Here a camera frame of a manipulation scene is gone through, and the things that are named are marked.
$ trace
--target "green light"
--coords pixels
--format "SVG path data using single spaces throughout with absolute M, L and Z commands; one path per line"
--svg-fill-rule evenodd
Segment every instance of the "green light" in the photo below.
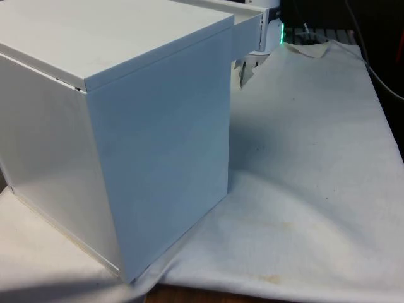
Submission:
M 285 24 L 282 23 L 282 28 L 280 29 L 280 43 L 281 44 L 283 43 L 283 36 L 285 35 L 284 29 L 285 29 Z

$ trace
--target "white fabric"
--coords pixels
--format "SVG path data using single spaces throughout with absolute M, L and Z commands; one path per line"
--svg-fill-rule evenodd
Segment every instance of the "white fabric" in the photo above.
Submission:
M 404 302 L 404 165 L 363 62 L 335 45 L 321 59 L 280 47 L 254 72 L 232 96 L 229 195 L 134 285 L 119 284 L 7 189 L 0 295 L 75 280 L 100 290 L 65 302 L 121 302 L 157 282 Z

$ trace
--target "metal grate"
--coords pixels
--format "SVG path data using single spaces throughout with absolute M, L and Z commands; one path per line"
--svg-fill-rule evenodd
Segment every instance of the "metal grate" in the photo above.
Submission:
M 355 38 L 354 38 L 354 31 L 353 30 L 332 30 L 332 29 L 322 29 L 322 28 L 310 28 L 310 32 L 319 33 L 329 39 L 333 39 L 339 41 L 344 44 L 350 45 L 357 45 Z M 316 44 L 316 43 L 324 43 L 326 42 L 325 39 L 319 38 L 315 35 L 299 35 L 297 36 L 296 33 L 304 33 L 303 28 L 286 28 L 285 30 L 285 42 L 290 44 Z

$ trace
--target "box lid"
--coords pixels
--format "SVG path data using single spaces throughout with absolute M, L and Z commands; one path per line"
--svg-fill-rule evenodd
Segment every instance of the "box lid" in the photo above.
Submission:
M 0 54 L 89 92 L 233 24 L 169 0 L 3 0 Z

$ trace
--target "white panel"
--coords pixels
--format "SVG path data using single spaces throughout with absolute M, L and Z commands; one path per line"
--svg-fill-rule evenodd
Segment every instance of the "white panel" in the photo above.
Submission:
M 127 282 L 227 193 L 230 35 L 88 94 Z
M 120 267 L 86 95 L 4 56 L 0 71 L 0 164 L 8 182 L 87 251 Z
M 249 52 L 265 49 L 268 9 L 223 0 L 175 1 L 234 15 L 232 60 L 240 59 Z
M 168 0 L 7 0 L 0 52 L 89 91 L 232 25 Z

